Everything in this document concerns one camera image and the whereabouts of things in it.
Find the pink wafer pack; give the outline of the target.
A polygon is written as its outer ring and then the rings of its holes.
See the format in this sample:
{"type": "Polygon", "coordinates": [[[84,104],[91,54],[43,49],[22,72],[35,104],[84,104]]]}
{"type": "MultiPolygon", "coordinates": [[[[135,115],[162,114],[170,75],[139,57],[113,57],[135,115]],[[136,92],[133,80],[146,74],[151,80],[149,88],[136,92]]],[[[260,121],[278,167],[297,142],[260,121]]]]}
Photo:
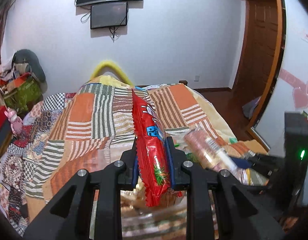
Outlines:
{"type": "Polygon", "coordinates": [[[228,170],[242,184],[249,185],[246,170],[238,167],[226,150],[201,128],[192,129],[184,136],[190,152],[203,168],[220,172],[228,170]]]}

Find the red cartoon snack bag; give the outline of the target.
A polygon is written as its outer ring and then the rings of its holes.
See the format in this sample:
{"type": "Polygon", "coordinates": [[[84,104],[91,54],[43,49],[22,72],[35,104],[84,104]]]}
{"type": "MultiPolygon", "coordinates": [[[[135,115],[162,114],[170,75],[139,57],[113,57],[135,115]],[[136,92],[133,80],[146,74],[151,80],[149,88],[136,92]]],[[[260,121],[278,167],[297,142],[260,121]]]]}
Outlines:
{"type": "Polygon", "coordinates": [[[136,136],[139,176],[145,187],[145,205],[163,208],[177,205],[181,191],[171,188],[166,155],[166,135],[153,106],[132,90],[132,117],[136,136]]]}

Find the clear bag of puffed snacks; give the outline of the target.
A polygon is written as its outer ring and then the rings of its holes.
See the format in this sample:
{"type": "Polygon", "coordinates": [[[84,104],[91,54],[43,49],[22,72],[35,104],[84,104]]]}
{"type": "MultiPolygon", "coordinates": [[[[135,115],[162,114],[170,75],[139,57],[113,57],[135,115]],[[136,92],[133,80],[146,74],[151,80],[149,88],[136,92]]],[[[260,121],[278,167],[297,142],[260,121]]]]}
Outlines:
{"type": "Polygon", "coordinates": [[[137,183],[136,188],[132,191],[121,190],[121,201],[128,206],[142,209],[145,207],[145,189],[144,183],[141,181],[137,183]]]}

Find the clear plastic storage bin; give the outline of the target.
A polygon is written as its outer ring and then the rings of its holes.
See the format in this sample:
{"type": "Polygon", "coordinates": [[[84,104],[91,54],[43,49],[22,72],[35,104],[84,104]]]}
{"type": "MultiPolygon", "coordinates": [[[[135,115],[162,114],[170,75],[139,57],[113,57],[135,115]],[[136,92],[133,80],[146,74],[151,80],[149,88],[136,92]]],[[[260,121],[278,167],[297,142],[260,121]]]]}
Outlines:
{"type": "Polygon", "coordinates": [[[186,239],[187,193],[167,193],[156,207],[137,209],[121,201],[123,239],[186,239]]]}

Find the patchwork striped bed blanket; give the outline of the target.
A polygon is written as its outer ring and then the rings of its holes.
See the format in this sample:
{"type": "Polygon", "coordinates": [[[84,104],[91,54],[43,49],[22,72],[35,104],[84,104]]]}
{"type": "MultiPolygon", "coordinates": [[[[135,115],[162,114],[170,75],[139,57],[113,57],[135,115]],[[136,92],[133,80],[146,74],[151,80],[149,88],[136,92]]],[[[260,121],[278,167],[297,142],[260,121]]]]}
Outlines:
{"type": "Polygon", "coordinates": [[[0,159],[0,208],[17,236],[79,169],[102,170],[131,149],[132,96],[157,113],[176,148],[189,153],[184,136],[199,126],[234,157],[264,153],[255,140],[238,141],[215,107],[179,83],[136,88],[110,76],[84,84],[74,94],[38,102],[23,120],[20,137],[0,159]]]}

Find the pink plush toy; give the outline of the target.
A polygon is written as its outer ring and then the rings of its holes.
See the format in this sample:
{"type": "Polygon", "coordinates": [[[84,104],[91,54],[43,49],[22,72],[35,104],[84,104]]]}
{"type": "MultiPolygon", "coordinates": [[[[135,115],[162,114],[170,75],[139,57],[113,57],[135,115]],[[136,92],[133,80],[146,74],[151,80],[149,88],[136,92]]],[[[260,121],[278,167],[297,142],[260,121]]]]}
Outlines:
{"type": "Polygon", "coordinates": [[[6,111],[4,111],[4,114],[10,122],[13,135],[16,137],[19,136],[23,127],[22,119],[17,115],[17,112],[14,109],[9,107],[6,109],[6,111]]]}

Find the brown wooden door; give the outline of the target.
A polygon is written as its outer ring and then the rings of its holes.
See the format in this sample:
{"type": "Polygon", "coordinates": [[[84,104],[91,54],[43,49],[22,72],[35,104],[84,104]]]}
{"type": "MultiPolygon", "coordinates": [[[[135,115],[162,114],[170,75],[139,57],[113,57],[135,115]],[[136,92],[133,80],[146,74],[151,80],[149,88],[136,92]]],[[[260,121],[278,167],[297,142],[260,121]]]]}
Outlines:
{"type": "Polygon", "coordinates": [[[267,106],[280,68],[285,20],[283,0],[245,1],[245,31],[234,92],[244,105],[258,101],[244,126],[245,133],[255,137],[252,127],[267,106]]]}

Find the yellow curved headboard cushion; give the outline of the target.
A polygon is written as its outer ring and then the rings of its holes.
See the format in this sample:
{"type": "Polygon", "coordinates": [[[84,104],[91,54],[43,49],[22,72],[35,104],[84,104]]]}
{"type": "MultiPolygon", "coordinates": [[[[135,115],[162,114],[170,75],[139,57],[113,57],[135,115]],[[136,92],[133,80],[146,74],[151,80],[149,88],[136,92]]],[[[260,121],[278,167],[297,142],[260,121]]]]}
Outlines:
{"type": "Polygon", "coordinates": [[[101,73],[109,71],[114,74],[122,83],[127,84],[129,86],[133,86],[133,82],[129,79],[129,77],[123,72],[123,70],[113,61],[105,60],[101,61],[93,70],[91,74],[90,80],[101,76],[101,73]]]}

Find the grey pillow on pile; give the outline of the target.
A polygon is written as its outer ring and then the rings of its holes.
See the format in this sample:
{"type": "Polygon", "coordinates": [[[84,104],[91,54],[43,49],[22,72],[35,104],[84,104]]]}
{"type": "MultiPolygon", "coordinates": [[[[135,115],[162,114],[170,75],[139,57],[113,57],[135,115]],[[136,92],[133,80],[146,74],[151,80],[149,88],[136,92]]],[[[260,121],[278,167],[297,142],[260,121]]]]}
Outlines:
{"type": "Polygon", "coordinates": [[[46,76],[36,54],[29,49],[21,49],[15,52],[12,58],[13,64],[27,64],[25,72],[31,72],[33,77],[40,83],[46,81],[46,76]]]}

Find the white wall socket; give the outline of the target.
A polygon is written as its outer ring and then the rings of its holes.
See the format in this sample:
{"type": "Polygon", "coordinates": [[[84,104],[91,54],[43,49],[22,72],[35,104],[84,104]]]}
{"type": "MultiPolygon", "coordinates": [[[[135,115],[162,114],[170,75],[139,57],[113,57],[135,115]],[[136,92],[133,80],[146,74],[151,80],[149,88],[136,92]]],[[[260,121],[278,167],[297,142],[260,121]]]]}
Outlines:
{"type": "Polygon", "coordinates": [[[199,76],[199,75],[195,75],[194,81],[195,81],[195,82],[198,82],[199,79],[200,79],[200,76],[199,76]]]}

